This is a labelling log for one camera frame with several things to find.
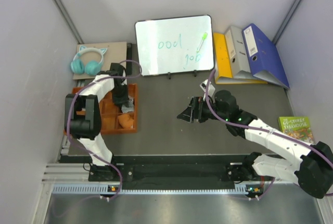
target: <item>wooden tray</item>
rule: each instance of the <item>wooden tray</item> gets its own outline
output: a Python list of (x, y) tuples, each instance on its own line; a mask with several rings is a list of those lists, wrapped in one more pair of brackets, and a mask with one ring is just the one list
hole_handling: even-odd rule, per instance
[[(123, 129), (118, 121), (118, 116), (122, 115), (121, 109), (112, 101), (112, 91), (108, 92), (99, 102), (99, 111), (102, 118), (101, 134), (128, 134), (137, 132), (137, 108), (138, 108), (138, 91), (137, 84), (129, 84), (129, 96), (134, 98), (134, 112), (129, 113), (134, 119), (133, 129)], [(75, 87), (72, 93), (75, 94), (82, 87)], [(84, 115), (84, 111), (76, 112), (78, 115)]]

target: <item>orange plush toy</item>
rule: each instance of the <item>orange plush toy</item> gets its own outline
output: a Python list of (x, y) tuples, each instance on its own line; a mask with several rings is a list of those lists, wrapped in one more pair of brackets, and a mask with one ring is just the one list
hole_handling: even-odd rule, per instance
[(119, 124), (123, 127), (123, 129), (134, 128), (134, 119), (128, 113), (118, 116), (118, 121)]

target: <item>blue headphones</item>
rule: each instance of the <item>blue headphones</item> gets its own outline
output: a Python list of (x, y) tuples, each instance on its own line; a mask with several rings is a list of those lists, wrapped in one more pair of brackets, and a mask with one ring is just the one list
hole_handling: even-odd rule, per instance
[[(76, 55), (73, 58), (73, 61), (71, 62), (71, 70), (75, 74), (86, 73), (90, 76), (97, 75), (103, 66), (104, 54), (107, 50), (108, 50), (107, 48), (87, 48), (86, 46), (81, 45), (79, 48), (79, 52), (76, 53)], [(100, 62), (98, 63), (96, 61), (90, 61), (87, 63), (86, 66), (84, 66), (83, 62), (80, 60), (80, 57), (87, 52), (99, 53), (101, 56)]]

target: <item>green marker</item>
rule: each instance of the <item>green marker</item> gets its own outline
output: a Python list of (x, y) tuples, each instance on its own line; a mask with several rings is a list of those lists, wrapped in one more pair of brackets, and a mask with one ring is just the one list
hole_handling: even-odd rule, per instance
[(199, 47), (197, 48), (197, 52), (200, 51), (201, 46), (202, 46), (204, 40), (206, 40), (206, 38), (207, 38), (207, 33), (205, 32), (205, 33), (203, 34), (203, 36), (202, 36), (201, 42), (200, 42), (200, 44), (199, 44)]

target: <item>blue binder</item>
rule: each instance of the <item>blue binder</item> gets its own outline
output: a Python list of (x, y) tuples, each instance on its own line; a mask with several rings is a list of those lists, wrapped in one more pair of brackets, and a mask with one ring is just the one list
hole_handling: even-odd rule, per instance
[(253, 76), (289, 89), (289, 82), (276, 46), (253, 23), (242, 32)]

